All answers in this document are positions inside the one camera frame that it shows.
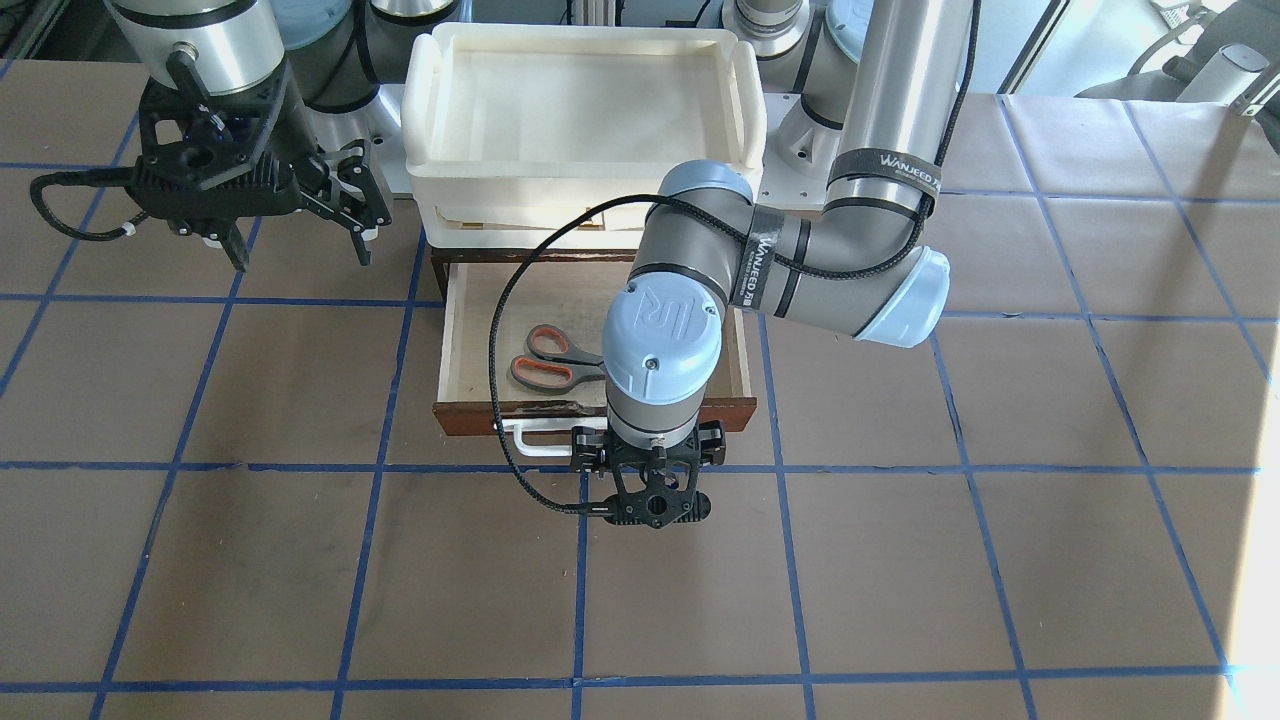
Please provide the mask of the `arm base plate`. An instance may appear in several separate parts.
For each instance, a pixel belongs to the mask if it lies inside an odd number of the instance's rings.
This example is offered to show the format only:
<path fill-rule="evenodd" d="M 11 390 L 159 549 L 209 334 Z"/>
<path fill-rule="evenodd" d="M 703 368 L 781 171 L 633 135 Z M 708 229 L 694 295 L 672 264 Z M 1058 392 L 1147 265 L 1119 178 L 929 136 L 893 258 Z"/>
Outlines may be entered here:
<path fill-rule="evenodd" d="M 799 94 L 767 94 L 762 202 L 785 211 L 822 210 L 842 131 L 815 120 Z"/>
<path fill-rule="evenodd" d="M 374 156 L 388 190 L 397 199 L 410 199 L 412 195 L 402 138 L 403 96 L 403 85 L 383 85 L 362 108 L 340 115 L 340 120 L 334 120 L 334 133 L 340 138 L 339 145 L 355 138 L 365 138 L 372 145 Z"/>

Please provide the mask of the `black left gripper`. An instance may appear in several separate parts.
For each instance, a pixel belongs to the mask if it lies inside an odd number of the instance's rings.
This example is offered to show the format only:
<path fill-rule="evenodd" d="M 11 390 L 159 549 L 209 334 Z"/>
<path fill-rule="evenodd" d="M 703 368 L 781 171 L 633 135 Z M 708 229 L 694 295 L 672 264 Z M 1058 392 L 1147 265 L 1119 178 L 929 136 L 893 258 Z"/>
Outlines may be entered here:
<path fill-rule="evenodd" d="M 726 429 L 721 420 L 698 424 L 677 445 L 639 448 L 613 430 L 573 427 L 570 466 L 576 471 L 609 471 L 616 492 L 584 507 L 590 518 L 613 525 L 660 529 L 672 523 L 701 521 L 710 500 L 698 488 L 700 470 L 724 461 Z"/>

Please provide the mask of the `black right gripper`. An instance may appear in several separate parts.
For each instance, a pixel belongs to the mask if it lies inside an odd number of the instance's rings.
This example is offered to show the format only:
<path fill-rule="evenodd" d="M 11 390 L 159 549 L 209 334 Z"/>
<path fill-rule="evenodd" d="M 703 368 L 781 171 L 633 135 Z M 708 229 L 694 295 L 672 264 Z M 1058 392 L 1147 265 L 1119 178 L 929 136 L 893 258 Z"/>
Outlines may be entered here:
<path fill-rule="evenodd" d="M 141 155 L 128 195 L 148 215 L 225 224 L 221 247 L 238 273 L 250 250 L 236 220 L 306 210 L 342 225 L 358 264 L 390 224 L 384 174 L 367 140 L 324 152 L 292 76 L 269 76 L 247 90 L 212 97 L 201 111 L 150 79 L 140 97 Z"/>

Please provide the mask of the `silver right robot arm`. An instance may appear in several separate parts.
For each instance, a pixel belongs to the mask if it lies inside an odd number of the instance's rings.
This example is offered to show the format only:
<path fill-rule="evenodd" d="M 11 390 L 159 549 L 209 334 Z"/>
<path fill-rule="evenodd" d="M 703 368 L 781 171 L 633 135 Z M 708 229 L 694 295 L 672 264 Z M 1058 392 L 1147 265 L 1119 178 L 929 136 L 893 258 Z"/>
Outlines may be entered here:
<path fill-rule="evenodd" d="M 306 211 L 344 228 L 362 265 L 390 224 L 381 159 L 413 41 L 457 1 L 110 1 L 150 73 L 125 182 L 180 236 L 250 260 L 238 224 Z"/>

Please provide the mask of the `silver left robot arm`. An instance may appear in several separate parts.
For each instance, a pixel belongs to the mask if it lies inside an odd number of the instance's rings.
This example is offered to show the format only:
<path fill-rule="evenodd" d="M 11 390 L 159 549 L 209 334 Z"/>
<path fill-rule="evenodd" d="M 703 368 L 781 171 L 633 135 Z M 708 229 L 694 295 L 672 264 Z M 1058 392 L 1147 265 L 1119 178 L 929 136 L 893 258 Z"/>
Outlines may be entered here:
<path fill-rule="evenodd" d="M 602 331 L 604 430 L 573 430 L 572 466 L 614 493 L 579 507 L 662 528 L 709 512 L 698 474 L 724 457 L 701 421 L 732 310 L 909 348 L 948 296 L 947 258 L 920 242 L 972 78 L 977 1 L 878 1 L 818 219 L 753 199 L 723 163 L 673 168 Z"/>

